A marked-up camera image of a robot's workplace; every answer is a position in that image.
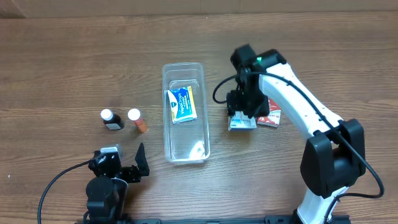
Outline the red white medicine box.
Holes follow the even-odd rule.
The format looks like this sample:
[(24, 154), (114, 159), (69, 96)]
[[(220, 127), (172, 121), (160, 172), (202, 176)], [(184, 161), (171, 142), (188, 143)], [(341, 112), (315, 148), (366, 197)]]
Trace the red white medicine box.
[(269, 102), (269, 114), (267, 116), (258, 117), (257, 124), (266, 125), (277, 128), (280, 124), (281, 108), (272, 100)]

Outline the dark syrup bottle white cap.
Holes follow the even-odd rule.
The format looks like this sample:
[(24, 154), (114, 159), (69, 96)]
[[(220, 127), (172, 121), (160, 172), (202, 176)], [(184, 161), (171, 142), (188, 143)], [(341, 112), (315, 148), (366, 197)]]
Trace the dark syrup bottle white cap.
[(110, 130), (120, 130), (124, 128), (124, 122), (119, 115), (114, 114), (110, 109), (103, 109), (100, 113), (103, 124)]

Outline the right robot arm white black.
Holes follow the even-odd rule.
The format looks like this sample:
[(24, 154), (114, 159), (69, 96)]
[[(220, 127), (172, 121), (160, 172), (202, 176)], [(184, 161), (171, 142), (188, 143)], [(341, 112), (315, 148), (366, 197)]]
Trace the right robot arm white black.
[(332, 211), (338, 197), (366, 171), (363, 127), (324, 106), (275, 49), (256, 54), (243, 45), (230, 61), (238, 87), (226, 95), (229, 127), (247, 128), (270, 113), (269, 100), (274, 100), (306, 142), (300, 165), (307, 186), (302, 203), (291, 215), (265, 216), (265, 223), (350, 223), (349, 216)]

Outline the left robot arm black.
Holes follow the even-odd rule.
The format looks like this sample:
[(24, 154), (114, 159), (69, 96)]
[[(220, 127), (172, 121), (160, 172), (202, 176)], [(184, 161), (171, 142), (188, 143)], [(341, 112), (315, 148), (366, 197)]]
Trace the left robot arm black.
[(86, 186), (88, 211), (84, 223), (133, 223), (124, 213), (124, 204), (129, 184), (139, 183), (143, 176), (150, 174), (144, 145), (141, 143), (135, 156), (136, 165), (124, 167), (118, 145), (104, 147), (94, 152), (88, 168), (95, 178)]

